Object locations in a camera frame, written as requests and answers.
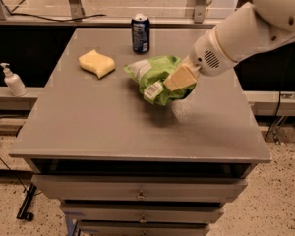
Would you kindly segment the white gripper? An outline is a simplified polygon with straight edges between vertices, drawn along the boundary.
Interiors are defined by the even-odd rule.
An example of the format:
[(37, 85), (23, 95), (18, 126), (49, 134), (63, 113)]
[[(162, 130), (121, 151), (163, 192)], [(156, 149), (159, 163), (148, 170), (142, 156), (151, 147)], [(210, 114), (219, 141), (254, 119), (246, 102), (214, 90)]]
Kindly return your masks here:
[[(204, 76), (218, 76), (236, 64), (220, 46), (214, 29), (201, 36), (194, 44), (189, 55), (191, 62), (200, 68)], [(170, 90), (184, 89), (197, 82), (199, 73), (189, 64), (178, 66), (163, 82)]]

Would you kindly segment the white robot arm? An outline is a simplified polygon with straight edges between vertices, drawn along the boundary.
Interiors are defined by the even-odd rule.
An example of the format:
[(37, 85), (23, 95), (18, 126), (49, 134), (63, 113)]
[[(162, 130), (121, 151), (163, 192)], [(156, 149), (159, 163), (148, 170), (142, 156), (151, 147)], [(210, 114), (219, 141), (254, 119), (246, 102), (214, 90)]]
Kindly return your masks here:
[(250, 0), (207, 31), (164, 81), (171, 91), (217, 76), (258, 53), (295, 41), (295, 0)]

